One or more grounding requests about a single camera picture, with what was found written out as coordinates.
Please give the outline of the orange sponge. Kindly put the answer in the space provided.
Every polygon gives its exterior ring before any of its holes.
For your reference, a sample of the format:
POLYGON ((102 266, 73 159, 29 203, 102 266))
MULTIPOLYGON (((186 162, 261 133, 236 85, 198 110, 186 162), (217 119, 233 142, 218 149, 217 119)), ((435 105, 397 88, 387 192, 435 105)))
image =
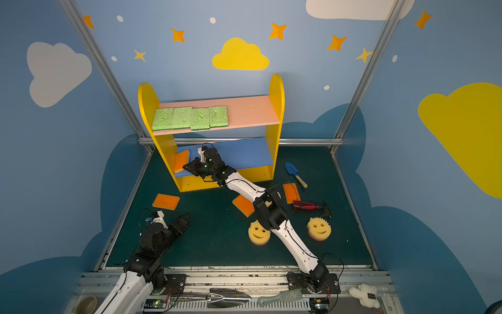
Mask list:
POLYGON ((251 201, 247 200, 244 196, 239 195, 236 197, 232 204, 246 217, 250 217, 255 212, 254 205, 251 201))
POLYGON ((189 163, 190 152, 189 150, 183 150, 175 155, 175 163, 173 166, 174 173, 180 173, 184 170, 184 166, 189 163))
POLYGON ((301 201, 297 185, 295 183, 284 183, 282 185, 287 204, 293 204, 295 201, 301 201))
POLYGON ((167 209, 170 211, 174 211, 179 204, 180 197, 179 196, 170 196, 166 194, 158 194, 155 200, 152 203, 154 208, 158 209, 167 209))

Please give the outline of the green sponge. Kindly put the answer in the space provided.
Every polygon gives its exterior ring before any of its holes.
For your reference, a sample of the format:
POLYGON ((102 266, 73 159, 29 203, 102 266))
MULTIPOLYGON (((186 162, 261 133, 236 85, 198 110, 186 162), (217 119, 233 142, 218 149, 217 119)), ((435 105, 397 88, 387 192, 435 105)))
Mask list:
POLYGON ((210 129, 210 109, 209 108, 193 108, 191 111, 190 120, 191 130, 207 130, 210 129))
POLYGON ((172 130, 174 108, 159 108, 155 111, 152 122, 153 131, 172 130))
POLYGON ((171 121, 171 128, 174 130, 190 128, 191 120, 192 120, 192 107, 174 108, 173 117, 171 121))
POLYGON ((221 128, 229 126, 227 107, 226 106, 210 107, 209 124, 211 128, 221 128))

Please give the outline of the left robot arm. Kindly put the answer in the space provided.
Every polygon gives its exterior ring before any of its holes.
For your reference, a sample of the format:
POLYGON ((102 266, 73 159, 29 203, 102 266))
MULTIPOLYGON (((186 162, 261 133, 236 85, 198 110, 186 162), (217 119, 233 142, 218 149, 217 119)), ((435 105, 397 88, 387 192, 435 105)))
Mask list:
POLYGON ((161 257, 188 229, 191 215, 184 214, 167 224, 157 211, 141 235, 139 250, 124 266, 116 285, 96 313, 137 313, 151 293, 166 286, 161 257))

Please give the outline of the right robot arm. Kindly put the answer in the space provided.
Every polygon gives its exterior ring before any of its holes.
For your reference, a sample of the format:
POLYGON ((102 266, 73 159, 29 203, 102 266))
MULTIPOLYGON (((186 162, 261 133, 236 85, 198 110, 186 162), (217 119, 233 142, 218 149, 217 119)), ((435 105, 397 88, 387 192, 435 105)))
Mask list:
POLYGON ((319 293, 328 278, 326 265, 306 246, 294 230, 283 209, 283 201, 274 189, 266 189, 245 179, 236 169, 225 164, 213 145, 202 145, 199 156, 183 166, 183 169, 226 187, 252 202, 258 222, 276 235, 297 262, 303 274, 304 285, 313 293, 319 293))

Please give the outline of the yellow shelf with pink and blue boards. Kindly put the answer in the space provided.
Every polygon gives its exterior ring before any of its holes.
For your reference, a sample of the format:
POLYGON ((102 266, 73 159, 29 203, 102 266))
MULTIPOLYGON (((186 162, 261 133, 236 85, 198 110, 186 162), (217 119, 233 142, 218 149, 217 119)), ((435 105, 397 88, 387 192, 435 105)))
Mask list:
POLYGON ((225 127, 227 130, 265 127, 262 137, 235 141, 219 138, 215 140, 214 146, 223 161, 245 179, 255 183, 274 178, 285 112, 285 92, 280 75, 271 77, 269 94, 266 96, 161 103, 154 88, 147 82, 140 84, 137 95, 144 125, 180 192, 216 188, 217 184, 187 171, 175 172, 175 156, 182 149, 178 147, 174 136, 190 133, 191 129, 153 130, 154 115, 160 108, 225 106, 229 122, 225 127))

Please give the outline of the smiley sponge lower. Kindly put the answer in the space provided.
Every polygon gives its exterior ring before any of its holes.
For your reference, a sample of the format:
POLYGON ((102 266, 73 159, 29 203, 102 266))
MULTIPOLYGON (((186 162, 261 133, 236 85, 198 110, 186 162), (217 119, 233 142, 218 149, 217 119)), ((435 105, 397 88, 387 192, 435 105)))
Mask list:
POLYGON ((267 244, 271 238, 271 232, 265 229, 258 220, 252 222, 248 229, 248 237, 257 246, 267 244))

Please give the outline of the silver metal trowel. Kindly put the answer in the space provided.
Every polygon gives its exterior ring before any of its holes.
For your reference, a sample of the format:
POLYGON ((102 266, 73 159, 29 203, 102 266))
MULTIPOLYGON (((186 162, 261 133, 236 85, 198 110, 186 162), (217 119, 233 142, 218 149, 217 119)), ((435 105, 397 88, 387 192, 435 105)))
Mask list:
POLYGON ((208 293, 181 293, 175 297, 178 301, 205 301, 208 308, 230 308, 242 306, 251 301, 251 297, 238 290, 211 288, 208 293))

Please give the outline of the blue toy shovel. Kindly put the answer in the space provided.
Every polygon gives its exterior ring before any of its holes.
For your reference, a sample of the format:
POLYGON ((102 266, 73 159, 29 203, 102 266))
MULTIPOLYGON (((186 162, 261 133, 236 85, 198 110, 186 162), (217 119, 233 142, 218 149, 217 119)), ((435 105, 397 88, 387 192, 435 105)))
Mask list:
POLYGON ((284 166, 285 166, 286 171, 290 175, 293 175, 299 181, 299 183, 302 185, 303 188, 308 188, 308 184, 306 182, 304 182, 304 180, 302 178, 300 178, 300 176, 298 174, 298 169, 292 163, 286 162, 284 166))

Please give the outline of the red toy object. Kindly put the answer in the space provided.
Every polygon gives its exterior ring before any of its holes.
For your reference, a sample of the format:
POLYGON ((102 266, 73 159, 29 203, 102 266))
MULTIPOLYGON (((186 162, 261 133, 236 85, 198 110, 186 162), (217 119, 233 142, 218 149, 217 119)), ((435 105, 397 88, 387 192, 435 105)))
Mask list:
POLYGON ((294 210, 304 210, 304 211, 316 211, 321 210, 322 218, 332 218, 332 213, 328 207, 328 205, 323 201, 321 204, 316 204, 310 201, 293 201, 292 202, 294 210))

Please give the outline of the small round bowl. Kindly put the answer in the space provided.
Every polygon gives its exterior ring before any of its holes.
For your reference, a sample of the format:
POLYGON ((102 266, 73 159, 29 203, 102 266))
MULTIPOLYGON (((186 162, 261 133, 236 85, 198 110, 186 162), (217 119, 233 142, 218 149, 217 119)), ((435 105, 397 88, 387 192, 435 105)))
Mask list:
POLYGON ((99 307, 99 300, 95 296, 88 296, 78 302, 74 308, 75 314, 94 314, 99 307))

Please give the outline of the pale green brush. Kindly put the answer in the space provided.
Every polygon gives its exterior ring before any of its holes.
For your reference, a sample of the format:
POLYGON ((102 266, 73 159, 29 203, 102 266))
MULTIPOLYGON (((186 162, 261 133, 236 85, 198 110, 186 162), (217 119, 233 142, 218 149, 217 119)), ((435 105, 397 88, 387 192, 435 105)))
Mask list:
POLYGON ((258 306, 266 307, 277 302, 289 303, 303 299, 301 289, 285 290, 274 296, 261 296, 258 298, 258 306))

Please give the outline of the circuit board right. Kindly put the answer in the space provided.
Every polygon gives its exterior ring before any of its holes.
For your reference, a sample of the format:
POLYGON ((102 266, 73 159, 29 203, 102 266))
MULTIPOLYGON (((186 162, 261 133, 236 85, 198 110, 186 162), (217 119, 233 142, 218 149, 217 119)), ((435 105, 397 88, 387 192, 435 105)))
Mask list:
POLYGON ((325 298, 310 298, 309 299, 310 314, 327 314, 329 312, 330 303, 325 298))

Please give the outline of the white plush toy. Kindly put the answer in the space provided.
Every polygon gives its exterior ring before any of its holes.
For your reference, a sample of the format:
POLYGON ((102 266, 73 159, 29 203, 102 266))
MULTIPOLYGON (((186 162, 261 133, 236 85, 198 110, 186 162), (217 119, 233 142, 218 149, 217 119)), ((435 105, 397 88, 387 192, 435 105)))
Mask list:
POLYGON ((357 287, 349 289, 349 294, 353 298, 357 298, 363 307, 380 308, 380 302, 377 300, 377 288, 371 285, 362 283, 357 287))

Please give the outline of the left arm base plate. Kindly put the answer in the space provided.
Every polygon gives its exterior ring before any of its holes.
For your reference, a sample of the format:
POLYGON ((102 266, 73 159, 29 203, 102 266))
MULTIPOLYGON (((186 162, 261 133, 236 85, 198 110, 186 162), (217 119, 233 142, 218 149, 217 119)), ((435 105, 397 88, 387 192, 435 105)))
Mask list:
POLYGON ((152 295, 154 296, 167 296, 168 294, 177 294, 184 291, 186 283, 186 274, 165 274, 164 280, 161 282, 159 288, 154 289, 152 295))

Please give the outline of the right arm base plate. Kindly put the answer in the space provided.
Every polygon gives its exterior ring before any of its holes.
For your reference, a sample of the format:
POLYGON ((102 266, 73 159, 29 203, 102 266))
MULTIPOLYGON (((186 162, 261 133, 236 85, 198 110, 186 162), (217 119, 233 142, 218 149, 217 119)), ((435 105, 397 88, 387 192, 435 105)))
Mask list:
POLYGON ((286 279, 290 290, 301 289, 303 294, 339 294, 341 292, 339 278, 335 273, 329 273, 328 277, 319 283, 304 273, 288 272, 286 279))

